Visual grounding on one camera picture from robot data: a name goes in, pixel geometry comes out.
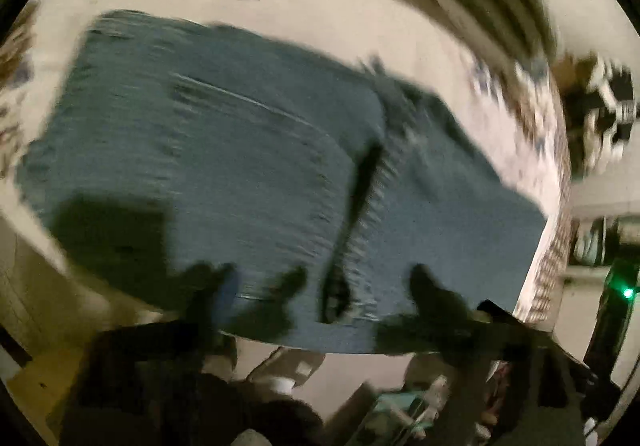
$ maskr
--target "bed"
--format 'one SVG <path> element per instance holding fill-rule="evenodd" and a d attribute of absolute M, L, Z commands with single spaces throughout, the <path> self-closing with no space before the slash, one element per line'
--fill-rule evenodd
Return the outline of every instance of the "bed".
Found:
<path fill-rule="evenodd" d="M 519 93 L 442 22 L 400 0 L 31 0 L 2 51 L 11 77 L 0 101 L 4 134 L 0 210 L 28 251 L 2 277 L 2 325 L 30 353 L 95 330 L 153 321 L 158 309 L 97 281 L 68 261 L 20 195 L 14 165 L 38 139 L 85 31 L 101 14 L 138 10 L 198 24 L 229 24 L 356 66 L 373 57 L 394 75 L 436 93 L 504 185 L 547 219 L 516 317 L 544 320 L 568 251 L 570 171 L 555 84 L 519 73 Z"/>

